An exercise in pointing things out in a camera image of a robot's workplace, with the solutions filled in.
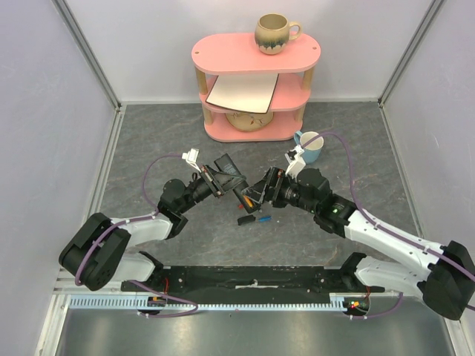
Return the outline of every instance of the wall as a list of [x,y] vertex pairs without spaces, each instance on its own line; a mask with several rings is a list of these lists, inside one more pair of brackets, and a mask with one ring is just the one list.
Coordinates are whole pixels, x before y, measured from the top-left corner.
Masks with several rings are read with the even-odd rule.
[[122,101],[197,101],[191,49],[252,32],[265,13],[300,21],[320,43],[312,97],[379,97],[430,0],[68,0]]
[[386,111],[425,236],[475,259],[474,12],[472,0],[445,2]]
[[0,353],[32,355],[114,111],[51,1],[10,1],[0,30]]

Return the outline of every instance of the mug handle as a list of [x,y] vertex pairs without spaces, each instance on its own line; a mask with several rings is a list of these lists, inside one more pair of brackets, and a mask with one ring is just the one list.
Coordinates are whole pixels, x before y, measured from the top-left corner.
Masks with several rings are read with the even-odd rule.
[[295,35],[290,35],[289,40],[297,39],[302,34],[302,25],[300,22],[292,21],[289,23],[289,28],[297,26],[298,31]]
[[294,141],[296,145],[300,145],[300,138],[302,137],[302,131],[297,131],[294,133]]

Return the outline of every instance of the wooden shelf leg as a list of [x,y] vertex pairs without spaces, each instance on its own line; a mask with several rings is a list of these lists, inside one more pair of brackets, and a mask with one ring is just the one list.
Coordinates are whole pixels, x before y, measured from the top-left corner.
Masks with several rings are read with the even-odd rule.
[[198,68],[194,68],[196,70],[196,78],[198,79],[198,88],[200,89],[200,94],[207,94],[208,93],[208,85],[206,85],[206,75],[204,72],[199,70]]
[[203,116],[205,118],[205,124],[211,125],[213,123],[213,115],[211,114],[211,111],[208,108],[205,108],[204,105],[201,105],[203,107]]
[[310,88],[312,87],[312,78],[313,78],[314,69],[315,69],[315,66],[304,71],[304,80],[302,82],[302,89],[310,90]]
[[295,121],[296,122],[303,122],[303,120],[304,120],[304,111],[305,111],[305,105],[297,110],[297,113],[295,114]]

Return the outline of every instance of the pink shelf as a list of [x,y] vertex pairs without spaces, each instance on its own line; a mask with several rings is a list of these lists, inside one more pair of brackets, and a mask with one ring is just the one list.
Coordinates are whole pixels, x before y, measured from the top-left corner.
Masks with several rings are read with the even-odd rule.
[[[214,82],[216,82],[216,76],[212,76],[208,79],[209,91],[213,88]],[[201,102],[209,110],[216,113],[230,113],[233,110],[220,108],[206,102],[208,94],[200,94]],[[310,98],[310,90],[302,89],[302,78],[295,73],[282,73],[279,74],[277,85],[275,86],[274,96],[270,103],[269,111],[290,111],[299,109],[305,105]]]
[[274,113],[272,121],[257,131],[243,132],[232,126],[224,113],[212,113],[213,123],[205,124],[206,133],[216,141],[284,141],[291,139],[294,132],[302,129],[302,122],[294,120],[295,111],[280,111]]
[[303,72],[320,57],[320,45],[302,35],[286,44],[284,50],[270,56],[259,51],[254,33],[219,33],[201,39],[191,52],[194,65],[201,71],[220,74],[245,72]]

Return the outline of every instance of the cup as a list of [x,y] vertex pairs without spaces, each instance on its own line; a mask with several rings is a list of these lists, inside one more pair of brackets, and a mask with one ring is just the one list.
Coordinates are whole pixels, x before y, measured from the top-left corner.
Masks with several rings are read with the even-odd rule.
[[[301,131],[297,131],[294,133],[294,140],[297,145],[305,145],[308,141],[310,141],[313,137],[317,136],[317,132],[308,131],[306,133],[301,133]],[[318,156],[320,156],[321,148],[324,147],[324,138],[319,137],[308,146],[304,148],[304,154],[302,157],[306,164],[313,163],[317,160]]]
[[[290,35],[290,28],[298,27],[294,35]],[[280,53],[289,40],[297,39],[302,34],[302,26],[298,22],[289,22],[285,16],[278,13],[268,13],[262,16],[255,28],[254,39],[262,53]]]

